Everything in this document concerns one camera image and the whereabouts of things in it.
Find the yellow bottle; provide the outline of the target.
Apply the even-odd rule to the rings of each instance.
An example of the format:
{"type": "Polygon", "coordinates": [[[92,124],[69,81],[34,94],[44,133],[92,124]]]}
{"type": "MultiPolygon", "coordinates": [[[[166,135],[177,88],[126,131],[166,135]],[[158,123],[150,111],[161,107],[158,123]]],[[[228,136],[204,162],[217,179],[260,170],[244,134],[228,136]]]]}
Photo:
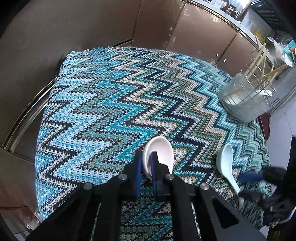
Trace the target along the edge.
{"type": "Polygon", "coordinates": [[[266,40],[266,37],[264,36],[264,34],[262,33],[262,31],[260,29],[257,29],[255,32],[254,32],[254,35],[262,42],[264,43],[265,40],[266,40]]]}

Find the white pink ceramic spoon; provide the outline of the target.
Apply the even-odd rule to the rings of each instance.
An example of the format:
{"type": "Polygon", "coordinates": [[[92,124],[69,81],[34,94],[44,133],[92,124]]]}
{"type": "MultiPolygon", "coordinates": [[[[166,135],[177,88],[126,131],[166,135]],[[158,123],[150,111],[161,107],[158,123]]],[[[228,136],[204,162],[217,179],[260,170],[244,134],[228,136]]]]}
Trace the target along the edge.
{"type": "Polygon", "coordinates": [[[156,152],[160,164],[168,167],[169,173],[173,173],[174,151],[171,143],[162,136],[156,136],[150,139],[142,151],[142,168],[149,180],[152,180],[151,161],[149,157],[152,152],[156,152]]]}

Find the zigzag knitted table cloth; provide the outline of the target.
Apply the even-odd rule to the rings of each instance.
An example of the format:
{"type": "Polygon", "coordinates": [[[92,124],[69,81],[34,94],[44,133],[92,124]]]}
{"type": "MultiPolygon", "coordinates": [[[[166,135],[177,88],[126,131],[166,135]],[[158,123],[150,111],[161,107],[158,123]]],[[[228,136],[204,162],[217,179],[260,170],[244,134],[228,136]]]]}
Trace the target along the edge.
{"type": "Polygon", "coordinates": [[[103,184],[153,137],[174,149],[173,172],[205,181],[237,205],[215,158],[234,150],[233,173],[269,164],[257,120],[227,114],[218,92],[230,76],[211,64],[163,50],[122,47],[72,52],[45,108],[35,157],[36,194],[48,217],[79,184],[103,184]]]}

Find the brown lower cabinets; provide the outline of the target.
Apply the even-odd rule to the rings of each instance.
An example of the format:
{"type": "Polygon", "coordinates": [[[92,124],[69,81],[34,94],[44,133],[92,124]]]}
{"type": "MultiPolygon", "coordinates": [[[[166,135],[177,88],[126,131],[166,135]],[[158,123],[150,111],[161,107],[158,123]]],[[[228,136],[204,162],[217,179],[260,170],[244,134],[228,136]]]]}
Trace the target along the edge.
{"type": "Polygon", "coordinates": [[[36,207],[42,101],[69,52],[132,43],[234,74],[255,37],[204,1],[1,1],[1,209],[36,207]]]}

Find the light blue ceramic spoon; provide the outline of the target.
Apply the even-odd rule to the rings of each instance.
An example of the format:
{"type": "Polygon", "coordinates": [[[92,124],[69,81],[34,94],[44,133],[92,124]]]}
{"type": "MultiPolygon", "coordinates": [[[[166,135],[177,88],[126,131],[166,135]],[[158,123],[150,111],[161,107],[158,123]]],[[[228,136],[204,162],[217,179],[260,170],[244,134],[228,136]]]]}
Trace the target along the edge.
{"type": "MultiPolygon", "coordinates": [[[[233,147],[231,144],[225,144],[217,153],[216,166],[219,173],[226,178],[230,186],[233,188],[235,194],[238,196],[240,188],[234,179],[232,174],[232,164],[233,164],[233,147]]],[[[244,199],[238,196],[239,210],[243,208],[244,199]]]]}

